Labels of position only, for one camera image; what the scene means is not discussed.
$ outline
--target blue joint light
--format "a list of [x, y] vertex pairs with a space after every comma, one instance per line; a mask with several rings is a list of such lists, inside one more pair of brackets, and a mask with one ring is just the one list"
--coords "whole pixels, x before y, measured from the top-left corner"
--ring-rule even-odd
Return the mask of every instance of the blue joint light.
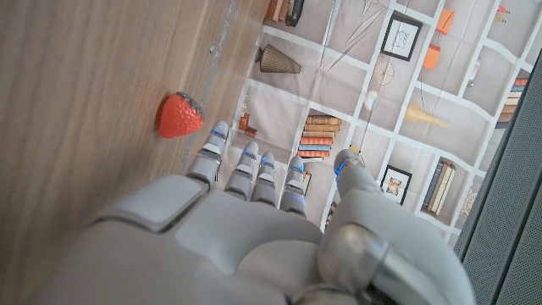
[[345, 160], [342, 161], [342, 163], [339, 165], [339, 168], [335, 170], [335, 174], [337, 175], [337, 178], [339, 178], [340, 172], [343, 167], [345, 167]]

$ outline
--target bookshelf wallpaper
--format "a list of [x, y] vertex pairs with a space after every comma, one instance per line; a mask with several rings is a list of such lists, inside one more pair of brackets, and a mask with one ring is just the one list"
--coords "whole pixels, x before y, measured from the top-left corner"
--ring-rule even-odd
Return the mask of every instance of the bookshelf wallpaper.
[[[499, 6], [510, 13], [498, 13]], [[528, 78], [542, 47], [540, 9], [534, 0], [315, 0], [305, 2], [296, 27], [265, 20], [257, 47], [271, 44], [300, 64], [301, 73], [262, 73], [258, 63], [249, 69], [224, 160], [231, 164], [221, 166], [218, 187], [227, 181], [223, 169], [233, 169], [244, 145], [256, 141], [260, 155], [270, 151], [278, 161], [279, 200], [307, 116], [329, 115], [341, 119], [340, 131], [328, 158], [307, 160], [308, 219], [324, 228], [336, 190], [333, 160], [354, 146], [378, 183], [387, 165], [412, 174], [403, 208], [452, 245], [464, 222], [463, 203], [478, 192], [501, 139], [498, 124], [512, 109], [505, 107], [508, 96]], [[445, 30], [441, 15], [452, 15]], [[411, 40], [397, 45], [412, 44], [410, 60], [381, 53], [396, 16], [419, 25], [416, 39], [405, 30]], [[440, 48], [433, 70], [424, 67], [430, 45]], [[372, 105], [369, 92], [378, 95]], [[410, 112], [412, 103], [422, 112]], [[241, 114], [250, 114], [254, 138], [239, 130]], [[428, 117], [447, 126], [427, 123]], [[435, 215], [423, 210], [423, 201], [441, 159], [456, 175]]]

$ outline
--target robot finger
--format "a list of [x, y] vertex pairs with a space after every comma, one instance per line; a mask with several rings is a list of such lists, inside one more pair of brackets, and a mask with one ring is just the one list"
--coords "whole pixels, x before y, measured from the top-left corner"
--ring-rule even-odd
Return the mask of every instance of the robot finger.
[[280, 209], [306, 218], [303, 196], [303, 160], [295, 156], [290, 160], [286, 174], [285, 192], [280, 199]]
[[239, 157], [239, 162], [231, 173], [230, 179], [226, 184], [225, 191], [242, 200], [248, 198], [251, 189], [252, 173], [256, 167], [257, 144], [252, 141], [246, 144], [243, 153]]
[[256, 182], [251, 195], [252, 202], [263, 202], [274, 206], [274, 156], [271, 152], [262, 155]]
[[210, 190], [213, 187], [214, 177], [220, 165], [220, 156], [228, 137], [228, 125], [218, 121], [211, 129], [202, 149], [197, 152], [196, 158], [186, 172], [186, 176], [203, 181]]

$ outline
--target orange box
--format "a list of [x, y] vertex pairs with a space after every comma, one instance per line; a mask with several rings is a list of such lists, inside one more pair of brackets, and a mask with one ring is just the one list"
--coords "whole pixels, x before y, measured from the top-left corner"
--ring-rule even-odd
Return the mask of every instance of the orange box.
[[429, 45], [427, 54], [425, 54], [425, 60], [423, 61], [423, 67], [426, 69], [434, 70], [434, 67], [437, 65], [440, 56], [440, 47]]
[[437, 31], [446, 35], [451, 27], [451, 21], [454, 19], [455, 12], [452, 12], [446, 8], [442, 9], [442, 14], [440, 14], [439, 23], [437, 24]]

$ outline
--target shelf compartment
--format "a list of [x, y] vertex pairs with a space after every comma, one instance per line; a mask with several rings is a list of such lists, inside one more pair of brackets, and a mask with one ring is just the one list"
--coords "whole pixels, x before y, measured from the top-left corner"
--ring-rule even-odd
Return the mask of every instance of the shelf compartment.
[[335, 177], [333, 166], [323, 162], [309, 162], [305, 170], [312, 175], [308, 185], [305, 202], [307, 203], [307, 220], [320, 227], [325, 205]]
[[307, 1], [303, 4], [303, 12], [297, 26], [287, 26], [282, 22], [267, 19], [263, 21], [263, 24], [322, 44], [332, 8], [333, 1]]
[[474, 165], [489, 123], [469, 108], [442, 97], [415, 90], [411, 103], [422, 105], [435, 118], [448, 123], [447, 127], [435, 124], [403, 121], [399, 134], [415, 141], [451, 153], [462, 161]]
[[418, 80], [445, 92], [457, 95], [476, 47], [454, 36], [436, 31], [431, 44], [440, 47], [439, 60], [434, 70], [422, 68]]
[[460, 204], [459, 201], [461, 200], [461, 190], [467, 183], [467, 176], [468, 172], [462, 168], [461, 166], [454, 164], [456, 168], [456, 173], [454, 175], [454, 178], [451, 182], [450, 189], [448, 190], [448, 193], [446, 195], [446, 198], [444, 202], [442, 203], [442, 209], [440, 210], [440, 213], [437, 215], [436, 213], [428, 212], [424, 208], [421, 208], [420, 213], [425, 214], [427, 216], [430, 216], [436, 220], [438, 220], [440, 223], [450, 226], [451, 220], [453, 216], [456, 213], [457, 205]]
[[482, 161], [480, 162], [479, 169], [485, 172], [488, 171], [493, 156], [495, 156], [495, 153], [497, 152], [497, 147], [499, 146], [499, 143], [501, 143], [502, 136], [505, 134], [505, 130], [506, 129], [495, 129], [493, 131], [488, 146], [485, 149], [484, 156], [482, 157]]
[[444, 8], [455, 12], [448, 36], [470, 45], [477, 45], [485, 21], [495, 16], [495, 12], [490, 12], [493, 2], [493, 0], [446, 0]]
[[267, 44], [273, 45], [293, 58], [301, 65], [301, 73], [296, 75], [262, 73], [259, 70], [259, 64], [255, 64], [249, 78], [344, 114], [354, 113], [361, 93], [359, 84], [363, 83], [367, 74], [365, 70], [345, 61], [340, 61], [331, 69], [330, 67], [321, 69], [321, 63], [330, 61], [330, 56], [263, 33], [259, 46], [265, 47]]
[[431, 167], [434, 158], [436, 156], [433, 153], [427, 152], [420, 147], [412, 147], [397, 142], [391, 151], [388, 165], [412, 174], [407, 191], [419, 196], [423, 194], [423, 187], [427, 177], [432, 176], [434, 173], [434, 169]]
[[[380, 46], [377, 46], [377, 41], [379, 39], [380, 31], [384, 26], [386, 7], [382, 3], [374, 4], [371, 2], [366, 3], [365, 1], [343, 1], [337, 3], [340, 3], [340, 6], [337, 11], [331, 35], [329, 36], [327, 47], [330, 47], [339, 53], [345, 52], [347, 47], [349, 47], [346, 46], [346, 43], [356, 32], [358, 26], [368, 19], [371, 19], [372, 16], [382, 10], [378, 17], [376, 17], [371, 25], [362, 33], [363, 38], [356, 43], [347, 54], [369, 64], [374, 50], [380, 49]], [[363, 14], [364, 4], [370, 4], [370, 7], [365, 15], [362, 18], [359, 18], [359, 16]]]
[[395, 124], [399, 119], [400, 111], [401, 104], [399, 102], [392, 102], [383, 97], [378, 97], [376, 102], [374, 102], [372, 110], [367, 110], [365, 107], [362, 108], [359, 119], [386, 130], [393, 131], [393, 129], [395, 129]]
[[248, 125], [257, 129], [256, 138], [291, 150], [303, 106], [253, 86], [248, 86], [246, 95], [245, 112], [250, 114]]
[[428, 17], [434, 17], [437, 8], [439, 7], [439, 1], [436, 0], [397, 0], [397, 3], [406, 8], [410, 8], [419, 13], [425, 14]]
[[514, 65], [487, 47], [482, 48], [479, 57], [481, 64], [474, 78], [474, 86], [468, 86], [463, 97], [478, 104], [488, 114], [495, 115], [501, 97], [510, 91], [503, 84], [508, 82]]
[[[335, 61], [325, 54], [322, 60], [323, 63]], [[357, 100], [362, 93], [360, 84], [365, 81], [365, 77], [367, 77], [367, 71], [348, 64], [344, 60], [333, 67], [331, 64], [324, 65], [316, 74], [310, 99], [343, 114], [353, 115]]]
[[403, 101], [405, 100], [405, 95], [407, 94], [408, 87], [410, 86], [412, 75], [414, 74], [414, 70], [416, 69], [416, 62], [418, 58], [420, 58], [423, 41], [425, 40], [428, 31], [429, 26], [423, 25], [418, 36], [418, 41], [416, 42], [416, 46], [414, 47], [414, 51], [412, 51], [412, 58], [409, 62], [387, 55], [380, 55], [377, 64], [380, 62], [392, 63], [395, 70], [395, 76], [390, 81], [390, 83], [381, 86], [376, 81], [374, 81], [372, 75], [368, 75], [368, 77], [371, 77], [368, 89], [378, 91], [379, 98], [383, 98], [388, 101], [392, 101], [394, 103], [399, 103], [402, 105]]
[[538, 18], [540, 3], [536, 1], [502, 0], [501, 5], [508, 9], [510, 13], [498, 13], [499, 16], [506, 20], [506, 23], [494, 21], [489, 28], [488, 38], [499, 42], [519, 58], [522, 56], [523, 48]]
[[[360, 144], [358, 135], [361, 134], [364, 136], [361, 139]], [[380, 168], [384, 162], [384, 155], [390, 144], [390, 138], [381, 136], [380, 134], [370, 130], [364, 130], [359, 126], [356, 127], [354, 135], [355, 137], [352, 138], [352, 145], [356, 147], [360, 147], [361, 145], [361, 153], [365, 166], [373, 178], [377, 180]]]

